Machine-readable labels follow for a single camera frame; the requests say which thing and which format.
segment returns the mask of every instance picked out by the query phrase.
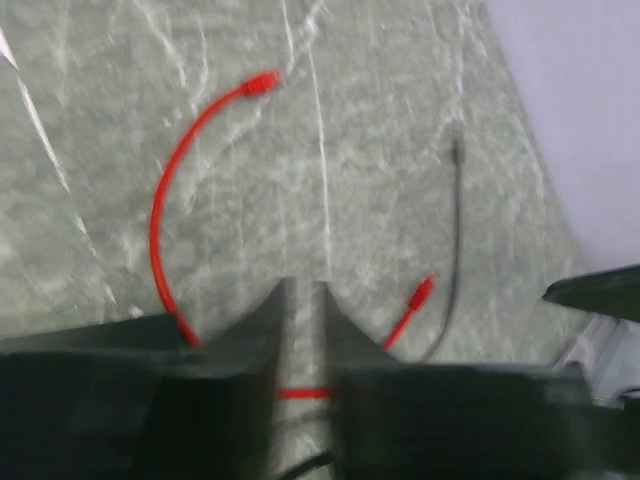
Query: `dark green object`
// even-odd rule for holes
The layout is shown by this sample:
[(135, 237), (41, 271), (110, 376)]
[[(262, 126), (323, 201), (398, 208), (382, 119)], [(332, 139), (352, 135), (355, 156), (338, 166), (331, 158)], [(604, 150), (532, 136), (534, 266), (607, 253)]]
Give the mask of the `dark green object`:
[(288, 283), (199, 348), (172, 314), (0, 342), (0, 478), (264, 478)]
[(401, 363), (343, 313), (328, 286), (323, 293), (336, 480), (640, 472), (633, 412), (593, 404), (581, 368)]
[(640, 322), (640, 265), (559, 280), (543, 300), (585, 312)]

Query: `cable connector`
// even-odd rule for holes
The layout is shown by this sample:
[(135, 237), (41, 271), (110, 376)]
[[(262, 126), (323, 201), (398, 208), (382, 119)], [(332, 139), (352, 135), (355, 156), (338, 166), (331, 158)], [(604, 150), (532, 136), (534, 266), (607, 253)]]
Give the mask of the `cable connector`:
[(329, 394), (329, 389), (325, 387), (287, 388), (278, 391), (278, 398), (281, 400), (329, 398)]
[(433, 272), (427, 275), (425, 279), (420, 282), (420, 285), (418, 285), (407, 303), (408, 310), (417, 312), (422, 308), (424, 302), (426, 302), (431, 296), (431, 292), (433, 292), (433, 289), (436, 286), (436, 280), (439, 276), (440, 274), (438, 272)]
[(261, 95), (280, 84), (280, 72), (269, 70), (242, 82), (240, 89), (244, 95)]
[(431, 292), (433, 292), (433, 289), (436, 285), (436, 279), (439, 276), (440, 274), (438, 272), (433, 272), (427, 275), (424, 280), (420, 282), (418, 287), (413, 292), (413, 295), (411, 295), (409, 302), (407, 302), (407, 309), (405, 310), (404, 315), (400, 317), (400, 320), (398, 320), (398, 322), (391, 330), (391, 333), (382, 344), (382, 347), (385, 350), (389, 350), (393, 346), (398, 337), (402, 335), (402, 332), (409, 324), (409, 321), (411, 320), (411, 317), (413, 317), (413, 314), (420, 310), (424, 303), (429, 299), (429, 297), (431, 296)]

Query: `black cable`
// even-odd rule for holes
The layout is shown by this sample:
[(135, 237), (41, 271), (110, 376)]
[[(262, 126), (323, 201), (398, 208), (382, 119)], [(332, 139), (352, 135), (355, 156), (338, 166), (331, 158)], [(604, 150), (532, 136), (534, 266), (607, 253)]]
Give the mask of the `black cable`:
[(281, 473), (278, 480), (296, 480), (333, 462), (331, 452), (322, 452)]
[[(451, 159), (455, 166), (454, 180), (454, 206), (453, 206), (453, 260), (451, 266), (451, 284), (449, 286), (449, 300), (445, 310), (444, 319), (440, 325), (440, 331), (435, 340), (422, 356), (423, 361), (429, 361), (442, 345), (453, 323), (453, 313), (458, 301), (458, 287), (460, 283), (460, 257), (462, 251), (462, 165), (465, 161), (464, 138), (461, 133), (456, 134), (451, 151)], [(276, 424), (276, 428), (282, 433), (326, 418), (325, 410), (311, 410), (299, 417), (283, 420)]]
[(446, 338), (451, 324), (453, 323), (453, 313), (458, 302), (458, 288), (460, 283), (460, 252), (462, 250), (462, 165), (465, 160), (464, 138), (462, 134), (457, 134), (453, 140), (451, 159), (455, 166), (454, 184), (454, 205), (453, 205), (453, 254), (451, 265), (451, 284), (449, 286), (449, 300), (444, 318), (440, 324), (440, 330), (429, 349), (422, 356), (422, 361), (427, 362), (438, 351), (442, 342)]

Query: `red cable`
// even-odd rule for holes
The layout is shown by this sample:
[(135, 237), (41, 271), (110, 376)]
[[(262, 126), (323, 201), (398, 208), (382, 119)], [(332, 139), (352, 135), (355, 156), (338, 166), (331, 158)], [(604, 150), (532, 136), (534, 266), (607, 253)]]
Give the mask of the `red cable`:
[[(169, 185), (173, 178), (176, 169), (182, 158), (187, 153), (187, 150), (191, 146), (191, 142), (195, 139), (198, 132), (202, 127), (224, 108), (232, 100), (241, 96), (253, 96), (266, 93), (274, 89), (280, 83), (280, 74), (277, 71), (262, 72), (255, 77), (252, 77), (237, 88), (225, 93), (220, 98), (209, 104), (202, 113), (193, 122), (187, 133), (182, 137), (180, 143), (174, 150), (173, 154), (169, 158), (169, 162), (160, 177), (158, 187), (156, 188), (155, 195), (153, 197), (153, 206), (151, 207), (151, 222), (149, 225), (149, 256), (151, 259), (151, 270), (153, 271), (153, 278), (158, 289), (158, 295), (164, 305), (167, 312), (174, 313), (178, 318), (178, 328), (180, 333), (192, 347), (197, 347), (202, 344), (198, 335), (191, 329), (186, 322), (180, 309), (176, 304), (171, 289), (167, 283), (166, 276), (164, 274), (164, 268), (162, 266), (162, 256), (160, 248), (160, 234), (162, 230), (162, 210), (164, 199), (169, 190)], [(389, 349), (396, 339), (400, 336), (405, 329), (409, 320), (415, 312), (417, 312), (424, 302), (429, 298), (431, 291), (433, 290), (435, 279), (437, 274), (428, 275), (421, 283), (409, 300), (407, 311), (402, 316), (400, 321), (396, 324), (395, 328), (384, 342), (384, 348)], [(326, 398), (329, 396), (329, 390), (327, 388), (289, 388), (283, 389), (278, 392), (278, 398), (282, 399), (303, 399), (303, 398)]]
[[(400, 317), (400, 320), (398, 320), (395, 327), (391, 330), (391, 333), (382, 344), (382, 347), (385, 350), (389, 350), (389, 348), (393, 346), (395, 341), (408, 325), (413, 314), (420, 310), (429, 299), (438, 276), (439, 274), (437, 272), (430, 273), (424, 278), (424, 280), (422, 280), (422, 282), (420, 282), (407, 303), (407, 309), (405, 310), (404, 315)], [(288, 388), (278, 392), (278, 398), (280, 399), (327, 398), (328, 396), (328, 388)]]
[(280, 74), (277, 71), (263, 72), (256, 75), (253, 78), (243, 82), (239, 87), (225, 93), (216, 101), (211, 103), (204, 111), (196, 118), (187, 133), (182, 137), (180, 143), (176, 147), (175, 151), (169, 159), (169, 163), (160, 178), (158, 188), (153, 197), (153, 206), (151, 207), (151, 223), (149, 225), (149, 256), (151, 257), (151, 269), (153, 271), (153, 278), (156, 282), (158, 294), (160, 300), (167, 312), (175, 313), (178, 317), (178, 328), (180, 333), (192, 347), (201, 345), (201, 341), (196, 333), (191, 329), (189, 324), (185, 321), (184, 317), (178, 309), (167, 279), (162, 267), (162, 257), (160, 254), (160, 233), (162, 224), (162, 208), (165, 196), (169, 190), (169, 184), (173, 178), (173, 174), (178, 168), (178, 164), (187, 153), (191, 142), (195, 139), (200, 129), (209, 121), (209, 119), (224, 108), (231, 100), (234, 100), (242, 95), (259, 95), (269, 90), (272, 90), (280, 83)]

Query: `marble floor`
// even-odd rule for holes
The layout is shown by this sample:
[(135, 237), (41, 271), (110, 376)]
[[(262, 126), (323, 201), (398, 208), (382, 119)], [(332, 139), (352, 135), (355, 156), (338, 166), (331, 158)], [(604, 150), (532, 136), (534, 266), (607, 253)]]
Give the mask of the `marble floor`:
[[(582, 262), (482, 2), (0, 0), (0, 27), (0, 335), (161, 311), (146, 236), (166, 159), (209, 100), (274, 67), (284, 86), (215, 118), (167, 200), (169, 283), (199, 333), (295, 276), (282, 378), (308, 384), (312, 280), (381, 339), (439, 270), (394, 349), (418, 359), (448, 292), (456, 122), (461, 290), (437, 360), (545, 363), (581, 324), (538, 300)], [(286, 462), (321, 443), (296, 434)]]

